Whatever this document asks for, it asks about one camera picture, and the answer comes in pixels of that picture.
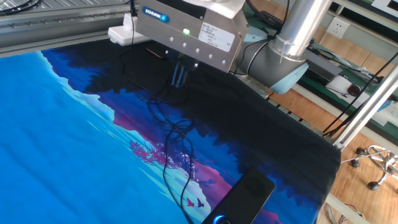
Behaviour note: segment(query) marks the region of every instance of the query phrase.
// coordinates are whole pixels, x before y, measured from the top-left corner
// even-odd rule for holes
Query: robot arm
[[[277,93],[285,93],[307,70],[305,49],[331,0],[296,0],[281,32],[272,41],[240,51],[239,69]]]
[[[232,64],[278,93],[290,89],[308,68],[305,49],[332,0],[296,0],[272,41],[245,43],[245,0],[141,0],[137,31],[212,67]]]

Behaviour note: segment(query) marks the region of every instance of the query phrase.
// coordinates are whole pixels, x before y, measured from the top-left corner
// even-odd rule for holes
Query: office chair base
[[[359,147],[356,149],[355,153],[357,153],[358,156],[351,161],[351,165],[354,168],[359,167],[359,159],[366,156],[378,169],[383,171],[383,174],[379,180],[368,183],[368,188],[370,190],[377,190],[386,180],[387,175],[398,179],[398,169],[396,168],[396,165],[398,165],[398,156],[392,153],[390,150],[381,146],[371,145],[366,149]]]
[[[358,147],[358,148],[356,148],[355,153],[356,153],[357,155],[365,154],[365,153],[366,153],[366,150],[363,149],[363,148],[361,148],[361,147]]]
[[[372,181],[368,183],[368,188],[370,190],[377,190],[380,187],[380,185],[376,181]]]
[[[358,160],[353,160],[351,161],[351,166],[353,166],[354,168],[358,168],[361,164],[359,163]]]

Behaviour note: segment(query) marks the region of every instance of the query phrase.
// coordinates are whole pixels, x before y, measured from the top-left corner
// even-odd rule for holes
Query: wall outlet
[[[349,27],[349,23],[335,17],[331,24],[329,25],[328,29],[326,32],[338,37],[338,38],[343,38],[344,33],[347,31]]]

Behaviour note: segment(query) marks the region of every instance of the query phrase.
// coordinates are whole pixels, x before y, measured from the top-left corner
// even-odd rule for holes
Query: label sticker
[[[218,49],[229,52],[234,42],[235,35],[204,22],[199,33],[199,40]]]
[[[169,23],[170,22],[170,17],[169,16],[166,16],[165,14],[157,12],[157,11],[155,11],[153,9],[150,9],[150,8],[146,7],[146,6],[144,6],[142,8],[142,11],[145,14],[147,14],[148,16],[151,16],[151,17],[153,17],[155,19],[158,19],[158,20],[160,20],[162,22],[165,22],[165,23]]]

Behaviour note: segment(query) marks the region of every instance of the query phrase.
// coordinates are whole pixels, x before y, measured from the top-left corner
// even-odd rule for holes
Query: schunk logo
[[[156,12],[151,11],[149,9],[145,9],[145,13],[149,14],[149,15],[152,15],[152,16],[158,18],[158,19],[160,19],[162,17],[162,15],[160,15],[159,13],[156,13]]]
[[[144,7],[143,10],[145,14],[150,15],[162,22],[169,22],[169,17],[166,15],[162,15],[161,13],[153,11],[152,9],[149,9],[147,7]]]

